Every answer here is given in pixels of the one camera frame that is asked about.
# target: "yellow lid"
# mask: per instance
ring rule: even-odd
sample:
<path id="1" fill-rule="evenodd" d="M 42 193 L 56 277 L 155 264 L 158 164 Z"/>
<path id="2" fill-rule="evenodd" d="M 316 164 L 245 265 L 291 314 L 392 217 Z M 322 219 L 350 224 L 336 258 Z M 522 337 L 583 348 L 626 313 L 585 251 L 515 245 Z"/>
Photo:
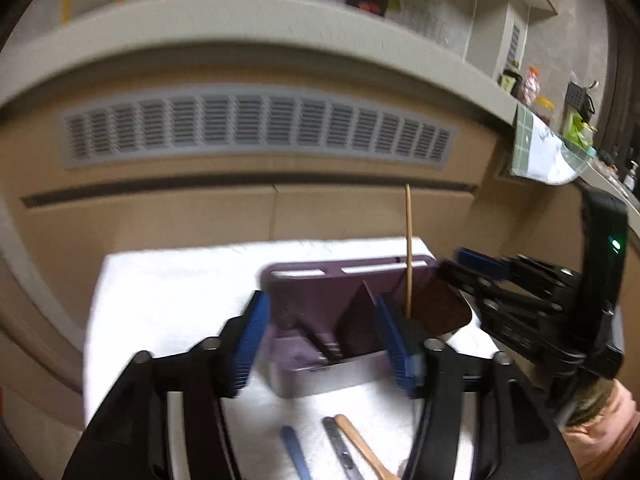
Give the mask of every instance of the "yellow lid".
<path id="1" fill-rule="evenodd" d="M 541 105 L 543 105 L 546 108 L 551 108 L 552 110 L 556 107 L 555 104 L 553 104 L 549 99 L 547 99 L 546 97 L 536 97 L 536 102 L 540 103 Z"/>

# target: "blue utensil handle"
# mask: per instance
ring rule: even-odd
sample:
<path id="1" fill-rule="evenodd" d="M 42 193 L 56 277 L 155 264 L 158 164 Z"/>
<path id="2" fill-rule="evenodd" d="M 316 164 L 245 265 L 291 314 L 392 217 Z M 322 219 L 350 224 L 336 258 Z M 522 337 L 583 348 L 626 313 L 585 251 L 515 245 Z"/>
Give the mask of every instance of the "blue utensil handle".
<path id="1" fill-rule="evenodd" d="M 305 455 L 302 453 L 302 446 L 300 446 L 300 441 L 296 435 L 296 430 L 291 426 L 283 426 L 280 430 L 280 437 L 289 452 L 289 456 L 298 472 L 300 480 L 312 480 L 311 473 L 305 462 Z"/>

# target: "jar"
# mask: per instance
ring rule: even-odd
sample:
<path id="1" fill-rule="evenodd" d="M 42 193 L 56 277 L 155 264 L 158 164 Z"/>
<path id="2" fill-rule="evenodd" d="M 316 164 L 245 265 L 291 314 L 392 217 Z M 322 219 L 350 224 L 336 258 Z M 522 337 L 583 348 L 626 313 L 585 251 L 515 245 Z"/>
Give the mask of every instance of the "jar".
<path id="1" fill-rule="evenodd" d="M 533 103 L 532 110 L 543 123 L 547 126 L 551 124 L 551 119 L 554 113 L 554 108 L 556 107 L 549 99 L 539 96 L 536 97 L 536 100 Z"/>

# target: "table surface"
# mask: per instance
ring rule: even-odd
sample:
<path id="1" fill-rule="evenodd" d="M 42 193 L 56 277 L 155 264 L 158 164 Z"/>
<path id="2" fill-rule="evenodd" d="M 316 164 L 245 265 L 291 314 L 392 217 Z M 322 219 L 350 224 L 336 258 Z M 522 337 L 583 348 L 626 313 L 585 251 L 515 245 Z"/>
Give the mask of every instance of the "table surface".
<path id="1" fill-rule="evenodd" d="M 346 260 L 402 256 L 404 238 L 339 242 L 270 242 L 220 248 L 112 254 L 104 262 L 88 325 L 84 410 L 89 421 L 135 352 L 155 356 L 183 352 L 217 335 L 229 317 L 242 312 L 258 288 L 261 270 L 275 262 Z M 415 254 L 430 254 L 415 238 Z M 449 339 L 458 351 L 490 356 L 496 351 L 478 318 Z M 473 394 L 465 394 L 456 479 L 469 478 Z M 246 480 L 294 479 L 297 474 L 280 441 L 282 426 L 295 428 L 314 478 L 343 473 L 321 425 L 324 416 L 345 414 L 385 466 L 397 472 L 407 459 L 418 406 L 392 377 L 299 399 L 281 399 L 255 369 L 236 399 L 224 400 L 236 459 Z M 376 478 L 351 447 L 365 479 Z"/>

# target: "green checkered cloth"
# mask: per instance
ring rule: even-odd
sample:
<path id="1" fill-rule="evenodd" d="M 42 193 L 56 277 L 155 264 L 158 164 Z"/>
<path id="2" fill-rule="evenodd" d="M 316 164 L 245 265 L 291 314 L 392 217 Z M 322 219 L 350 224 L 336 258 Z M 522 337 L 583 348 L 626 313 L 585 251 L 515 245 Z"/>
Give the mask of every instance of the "green checkered cloth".
<path id="1" fill-rule="evenodd" d="M 562 176 L 553 179 L 540 179 L 539 176 L 532 176 L 529 173 L 529 155 L 531 139 L 533 133 L 534 114 L 525 105 L 518 103 L 518 111 L 515 118 L 515 140 L 513 142 L 513 161 L 511 162 L 511 174 L 524 178 L 531 178 L 540 182 L 545 182 L 553 186 L 559 186 L 571 182 L 589 165 L 590 156 L 580 146 L 562 139 L 560 153 L 564 161 L 569 165 L 573 173 L 567 168 L 562 172 Z"/>

